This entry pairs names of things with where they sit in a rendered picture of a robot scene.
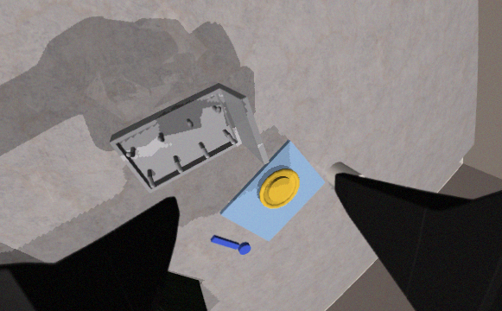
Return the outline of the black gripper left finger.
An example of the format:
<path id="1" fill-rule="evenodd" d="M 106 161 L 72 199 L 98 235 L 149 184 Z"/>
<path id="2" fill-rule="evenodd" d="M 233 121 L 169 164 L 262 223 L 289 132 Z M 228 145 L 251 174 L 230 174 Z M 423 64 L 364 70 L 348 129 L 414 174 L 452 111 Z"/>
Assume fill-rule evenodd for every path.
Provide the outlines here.
<path id="1" fill-rule="evenodd" d="M 158 311 L 179 216 L 170 196 L 57 263 L 0 264 L 0 311 Z"/>

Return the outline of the light blue flat mat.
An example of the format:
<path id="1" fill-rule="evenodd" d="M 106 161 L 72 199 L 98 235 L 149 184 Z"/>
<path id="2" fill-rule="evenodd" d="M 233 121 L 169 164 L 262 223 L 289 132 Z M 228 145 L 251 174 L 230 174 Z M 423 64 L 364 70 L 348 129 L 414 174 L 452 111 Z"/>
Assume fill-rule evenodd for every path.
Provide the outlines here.
<path id="1" fill-rule="evenodd" d="M 220 214 L 267 241 L 271 241 L 294 214 L 326 183 L 298 148 L 288 140 L 224 207 Z M 297 172 L 300 187 L 286 206 L 270 209 L 260 201 L 266 178 L 277 170 Z"/>

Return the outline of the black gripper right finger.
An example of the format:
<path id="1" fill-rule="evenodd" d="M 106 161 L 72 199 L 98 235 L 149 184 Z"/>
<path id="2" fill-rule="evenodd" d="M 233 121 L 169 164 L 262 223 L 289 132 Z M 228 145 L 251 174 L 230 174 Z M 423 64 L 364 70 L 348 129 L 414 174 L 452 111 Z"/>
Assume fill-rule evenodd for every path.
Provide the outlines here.
<path id="1" fill-rule="evenodd" d="M 476 199 L 359 175 L 335 193 L 416 311 L 489 311 L 502 285 L 502 190 Z"/>

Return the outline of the yellow plate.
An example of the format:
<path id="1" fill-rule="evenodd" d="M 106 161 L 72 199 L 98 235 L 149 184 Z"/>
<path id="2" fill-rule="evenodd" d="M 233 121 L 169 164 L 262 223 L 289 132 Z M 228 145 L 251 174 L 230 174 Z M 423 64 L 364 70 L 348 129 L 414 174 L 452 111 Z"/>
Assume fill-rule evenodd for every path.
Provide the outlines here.
<path id="1" fill-rule="evenodd" d="M 261 186 L 262 204 L 270 209 L 286 206 L 296 196 L 300 178 L 292 169 L 282 168 L 269 175 Z"/>

